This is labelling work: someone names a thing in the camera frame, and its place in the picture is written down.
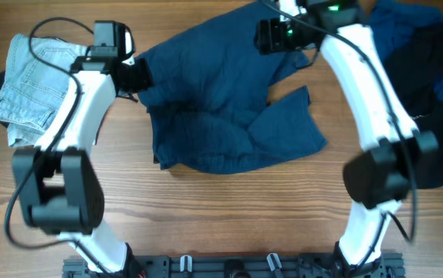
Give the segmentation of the dark blue shorts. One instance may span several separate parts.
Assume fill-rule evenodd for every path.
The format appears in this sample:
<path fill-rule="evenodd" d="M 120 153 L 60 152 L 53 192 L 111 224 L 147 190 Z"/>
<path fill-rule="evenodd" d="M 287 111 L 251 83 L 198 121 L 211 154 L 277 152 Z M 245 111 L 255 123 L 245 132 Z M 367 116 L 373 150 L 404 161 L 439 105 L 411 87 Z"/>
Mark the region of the dark blue shorts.
<path fill-rule="evenodd" d="M 270 86 L 307 63 L 301 52 L 263 56 L 255 27 L 275 16 L 253 2 L 180 33 L 143 54 L 152 84 L 140 93 L 154 160 L 234 174 L 315 154 L 326 146 L 300 87 L 275 103 Z"/>

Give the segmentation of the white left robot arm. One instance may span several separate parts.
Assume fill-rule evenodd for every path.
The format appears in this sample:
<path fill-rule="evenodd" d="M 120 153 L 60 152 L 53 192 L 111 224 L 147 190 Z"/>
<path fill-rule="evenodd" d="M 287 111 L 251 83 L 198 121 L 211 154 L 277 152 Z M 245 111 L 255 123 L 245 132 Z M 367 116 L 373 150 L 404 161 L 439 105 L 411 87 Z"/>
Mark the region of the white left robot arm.
<path fill-rule="evenodd" d="M 134 61 L 128 26 L 97 21 L 90 33 L 93 44 L 62 71 L 69 91 L 51 126 L 34 147 L 19 148 L 12 156 L 16 188 L 5 212 L 5 236 L 26 250 L 69 243 L 91 277 L 145 277 L 130 246 L 103 220 L 104 194 L 90 152 L 118 92 L 147 89 L 150 73 L 145 60 Z M 16 203 L 27 226 L 58 239 L 38 245 L 17 241 L 10 230 Z"/>

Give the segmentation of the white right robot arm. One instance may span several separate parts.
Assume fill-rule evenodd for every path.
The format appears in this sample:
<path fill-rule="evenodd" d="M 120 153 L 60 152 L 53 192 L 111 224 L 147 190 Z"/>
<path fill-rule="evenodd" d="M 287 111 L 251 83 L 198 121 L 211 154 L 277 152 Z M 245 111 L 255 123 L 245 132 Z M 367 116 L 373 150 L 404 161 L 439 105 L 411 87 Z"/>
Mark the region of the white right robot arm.
<path fill-rule="evenodd" d="M 356 1 L 268 1 L 275 19 L 256 31 L 261 54 L 315 46 L 334 72 L 352 111 L 362 153 L 343 168 L 352 206 L 336 244 L 334 268 L 356 276 L 381 256 L 387 227 L 409 198 L 418 209 L 421 176 L 438 149 L 407 114 L 385 72 L 372 28 Z"/>

